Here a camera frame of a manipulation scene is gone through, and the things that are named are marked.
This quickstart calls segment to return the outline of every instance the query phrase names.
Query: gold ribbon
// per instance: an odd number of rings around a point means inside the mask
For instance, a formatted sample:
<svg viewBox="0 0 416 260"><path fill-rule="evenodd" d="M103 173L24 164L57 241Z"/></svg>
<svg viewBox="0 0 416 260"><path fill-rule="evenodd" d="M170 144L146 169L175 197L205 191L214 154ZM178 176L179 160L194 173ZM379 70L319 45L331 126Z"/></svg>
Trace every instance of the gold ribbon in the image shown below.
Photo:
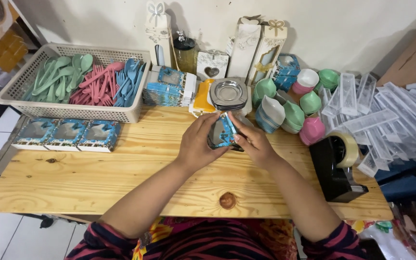
<svg viewBox="0 0 416 260"><path fill-rule="evenodd" d="M274 65L272 65L272 62L264 66L261 62L258 62L258 64L255 65L255 68L257 71L262 72L266 74L268 70L272 69Z"/></svg>
<svg viewBox="0 0 416 260"><path fill-rule="evenodd" d="M277 29L280 29L283 31L282 26L284 26L285 23L283 21L274 21L269 20L269 30L272 30L272 28L275 28L275 37L277 37Z"/></svg>

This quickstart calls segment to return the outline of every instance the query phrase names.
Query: beige basket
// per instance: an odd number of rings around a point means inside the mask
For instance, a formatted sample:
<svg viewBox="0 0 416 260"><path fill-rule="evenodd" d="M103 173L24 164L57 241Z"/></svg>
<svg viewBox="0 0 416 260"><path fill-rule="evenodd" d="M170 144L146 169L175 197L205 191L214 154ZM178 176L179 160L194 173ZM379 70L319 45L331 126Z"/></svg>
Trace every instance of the beige basket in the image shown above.
<svg viewBox="0 0 416 260"><path fill-rule="evenodd" d="M26 90L33 84L40 64L52 56L73 56L92 54L94 64L107 66L110 59L114 62L126 62L137 57L147 62L142 80L136 93L136 99L130 107L93 106L78 104L53 104L44 102L20 101ZM11 105L30 117L102 119L122 123L137 123L142 108L142 90L150 68L148 51L116 50L68 44L46 44L20 69L0 92L0 104Z"/></svg>

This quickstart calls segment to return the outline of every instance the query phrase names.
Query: wood grain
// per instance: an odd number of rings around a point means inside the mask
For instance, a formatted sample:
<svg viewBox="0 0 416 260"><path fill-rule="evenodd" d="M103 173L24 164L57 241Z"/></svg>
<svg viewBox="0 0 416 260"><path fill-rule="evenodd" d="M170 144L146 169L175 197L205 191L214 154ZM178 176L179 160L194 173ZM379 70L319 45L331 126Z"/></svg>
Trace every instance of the wood grain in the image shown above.
<svg viewBox="0 0 416 260"><path fill-rule="evenodd" d="M20 150L0 178L0 212L102 215L176 157L182 134L194 120L187 108L144 107L138 123L122 125L112 153ZM309 149L298 135L279 129L268 138L277 153L321 192ZM348 204L331 203L338 215L392 219L375 179L357 170L354 177L370 192ZM226 192L237 199L231 210L219 204ZM290 218L269 174L255 167L246 153L235 151L187 180L162 215Z"/></svg>

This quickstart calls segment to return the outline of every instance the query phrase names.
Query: striped shirt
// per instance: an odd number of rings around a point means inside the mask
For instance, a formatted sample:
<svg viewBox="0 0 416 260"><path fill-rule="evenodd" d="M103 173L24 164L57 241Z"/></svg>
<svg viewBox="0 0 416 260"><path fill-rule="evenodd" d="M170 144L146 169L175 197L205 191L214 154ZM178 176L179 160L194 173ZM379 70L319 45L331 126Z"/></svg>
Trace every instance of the striped shirt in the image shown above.
<svg viewBox="0 0 416 260"><path fill-rule="evenodd" d="M140 239L126 239L107 224L93 222L66 260L296 259L296 254L277 255L273 246L266 246L259 236L235 219L211 218L175 234L164 227L159 227L158 232L171 235L161 236L164 238L159 240L155 239L156 232ZM326 239L316 243L301 240L308 259L366 258L356 232L343 221Z"/></svg>

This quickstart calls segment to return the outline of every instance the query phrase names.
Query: person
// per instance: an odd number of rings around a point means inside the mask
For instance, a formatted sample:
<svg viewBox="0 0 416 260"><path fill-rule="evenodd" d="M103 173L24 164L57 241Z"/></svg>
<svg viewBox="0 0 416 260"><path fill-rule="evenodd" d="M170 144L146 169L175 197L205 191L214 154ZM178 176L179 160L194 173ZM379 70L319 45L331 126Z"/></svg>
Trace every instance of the person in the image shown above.
<svg viewBox="0 0 416 260"><path fill-rule="evenodd" d="M276 182L308 259L365 259L355 231L274 151L264 132L228 115L245 136L235 135L235 141ZM291 221L159 216L192 174L230 149L211 150L207 144L219 116L212 113L195 120L182 136L176 159L91 223L66 259L295 259Z"/></svg>

